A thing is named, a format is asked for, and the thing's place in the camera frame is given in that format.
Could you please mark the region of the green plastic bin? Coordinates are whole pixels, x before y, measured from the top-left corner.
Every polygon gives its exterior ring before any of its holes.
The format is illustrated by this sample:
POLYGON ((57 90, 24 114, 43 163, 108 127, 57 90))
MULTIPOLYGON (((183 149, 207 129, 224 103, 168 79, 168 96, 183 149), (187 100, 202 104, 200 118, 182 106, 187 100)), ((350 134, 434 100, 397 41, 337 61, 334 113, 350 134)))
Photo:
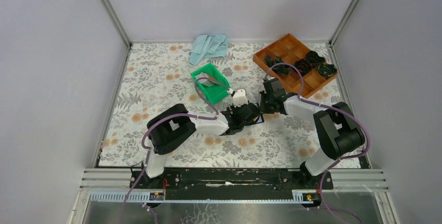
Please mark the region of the green plastic bin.
POLYGON ((229 82, 212 63, 208 63, 192 72, 191 77, 194 79, 194 81, 196 81, 199 77, 207 77, 223 84, 219 85, 218 83, 207 79, 197 82, 198 88, 211 104, 216 104, 229 95, 229 82))

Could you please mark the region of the black card holder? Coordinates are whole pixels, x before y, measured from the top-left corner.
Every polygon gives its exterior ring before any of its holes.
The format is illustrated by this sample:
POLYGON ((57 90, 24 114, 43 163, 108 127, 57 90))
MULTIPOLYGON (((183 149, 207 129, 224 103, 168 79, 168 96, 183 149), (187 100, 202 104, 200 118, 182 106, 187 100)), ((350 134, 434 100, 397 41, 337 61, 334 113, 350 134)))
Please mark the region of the black card holder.
POLYGON ((257 117, 255 117, 254 119, 254 124, 260 124, 260 123, 264 123, 264 117, 262 113, 259 113, 257 117))

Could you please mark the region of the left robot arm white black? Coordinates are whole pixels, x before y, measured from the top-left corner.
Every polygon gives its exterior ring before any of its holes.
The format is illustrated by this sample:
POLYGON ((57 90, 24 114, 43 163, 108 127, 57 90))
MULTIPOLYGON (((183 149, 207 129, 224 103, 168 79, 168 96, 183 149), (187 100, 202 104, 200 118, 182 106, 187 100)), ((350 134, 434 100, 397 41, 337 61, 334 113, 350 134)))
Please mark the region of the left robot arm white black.
POLYGON ((142 146, 148 154, 141 180, 149 188, 159 186, 166 155, 195 134, 234 135, 245 127, 263 122, 258 104, 230 106, 214 116, 192 114, 184 104, 176 104, 146 124, 148 130, 142 138, 142 146))

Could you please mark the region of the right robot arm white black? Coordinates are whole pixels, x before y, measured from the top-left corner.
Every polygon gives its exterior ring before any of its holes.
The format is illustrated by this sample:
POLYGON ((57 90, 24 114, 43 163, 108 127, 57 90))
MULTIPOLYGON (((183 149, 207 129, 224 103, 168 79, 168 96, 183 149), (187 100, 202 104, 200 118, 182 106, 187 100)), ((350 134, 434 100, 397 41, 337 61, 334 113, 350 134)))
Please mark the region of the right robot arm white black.
POLYGON ((287 93, 277 78, 264 79, 263 85, 261 113, 294 116, 315 125, 320 148, 300 165, 299 182, 303 187, 313 188, 320 174, 365 143, 362 128, 346 103, 328 106, 287 93))

